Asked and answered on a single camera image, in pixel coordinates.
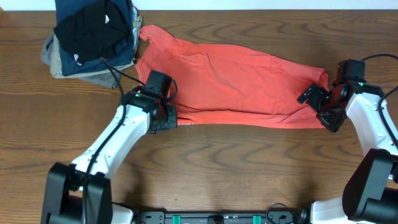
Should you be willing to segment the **red orange t-shirt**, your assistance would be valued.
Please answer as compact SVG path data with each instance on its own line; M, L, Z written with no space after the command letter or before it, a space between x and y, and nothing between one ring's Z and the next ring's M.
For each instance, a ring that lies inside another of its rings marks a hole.
M271 54L228 44L195 44L150 25L136 63L139 78L151 71L176 81L170 89L177 123L243 124L280 129L318 129L314 110L297 101L312 84L327 87L328 74Z

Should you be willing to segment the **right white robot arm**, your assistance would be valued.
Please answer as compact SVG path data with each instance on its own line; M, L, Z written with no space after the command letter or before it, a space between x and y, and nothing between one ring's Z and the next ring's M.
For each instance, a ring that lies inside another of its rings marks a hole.
M344 119L353 123L364 158L341 197L313 202L293 215L294 223L397 223L397 129L380 87L349 81L326 91L316 85L298 101L309 104L321 124L335 132Z

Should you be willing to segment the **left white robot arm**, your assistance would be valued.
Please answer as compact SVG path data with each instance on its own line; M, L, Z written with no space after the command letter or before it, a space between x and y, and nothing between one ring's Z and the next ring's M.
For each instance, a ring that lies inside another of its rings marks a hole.
M50 168L41 223L132 223L134 212L113 203L111 179L143 135L176 126L176 107L165 98L130 91L85 152Z

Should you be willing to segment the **black folded garment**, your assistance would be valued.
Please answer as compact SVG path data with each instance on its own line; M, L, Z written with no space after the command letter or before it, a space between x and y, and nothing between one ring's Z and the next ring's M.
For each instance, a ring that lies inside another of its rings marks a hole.
M84 6L54 28L61 48L83 64L113 58L128 45L131 10L127 1L80 1Z

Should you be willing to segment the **grey khaki folded garment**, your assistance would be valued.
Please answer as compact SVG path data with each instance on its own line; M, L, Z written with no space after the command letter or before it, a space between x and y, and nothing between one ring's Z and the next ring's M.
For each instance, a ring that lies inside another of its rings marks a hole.
M142 17L137 15L137 10L135 7L132 8L132 34L133 34L133 46L132 50L125 50L127 55L132 55L132 59L128 59L127 62L122 62L121 59L117 59L120 65L116 66L116 62L111 62L108 60L108 63L120 72L123 72L125 68L131 67L134 65L135 55L137 52L137 47L139 45L139 29L142 25ZM44 42L44 46L41 52L41 61L50 67L50 73L54 78L63 79L63 78L77 78L79 80L83 80L86 82L90 82L96 85L103 86L105 88L116 88L116 80L112 76L111 72L106 68L95 68L104 66L104 63L101 61L95 61L94 65L90 65L86 71L78 72L76 74L67 75L62 72L62 59L60 56L60 45L57 37L52 32Z

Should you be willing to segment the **navy blue folded garment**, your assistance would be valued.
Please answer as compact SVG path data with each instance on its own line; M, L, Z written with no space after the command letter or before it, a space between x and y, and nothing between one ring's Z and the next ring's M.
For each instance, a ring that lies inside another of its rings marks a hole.
M57 0L57 1L55 1L57 24L65 17L67 17L67 16L71 15L72 13L76 12L77 10L81 9L84 6L84 4L80 4L79 3L80 1L91 1L91 0ZM127 0L110 0L110 1L127 1ZM61 56L62 63L63 63L62 72L66 73L65 76L76 74L76 73L82 72L82 71L86 71L86 69L88 69L90 67L90 65L95 64L95 61L103 62L103 60L106 60L108 63L108 60L110 59L111 62L116 62L116 66L118 66L118 65L120 65L120 63L118 63L117 59L121 59L122 62L127 62L128 59L132 59L132 55L127 55L127 53L125 52L125 50L132 50L132 46L133 46L133 42L134 42L133 34L132 34L132 21L133 21L132 3L130 1L127 1L127 3L129 4L129 9L131 10L130 21L129 21L131 36L129 38L128 45L126 47L124 47L123 49L121 49L121 51L117 54L117 56L115 56L113 58L98 58L95 60L85 62L83 64L78 63L75 60L75 58L72 56L72 54L64 51L60 46L60 56Z

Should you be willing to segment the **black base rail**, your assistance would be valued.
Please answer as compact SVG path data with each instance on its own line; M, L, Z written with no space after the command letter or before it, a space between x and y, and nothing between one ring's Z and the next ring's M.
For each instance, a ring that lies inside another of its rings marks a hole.
M310 223L306 212L276 208L264 213L135 211L132 224L294 224Z

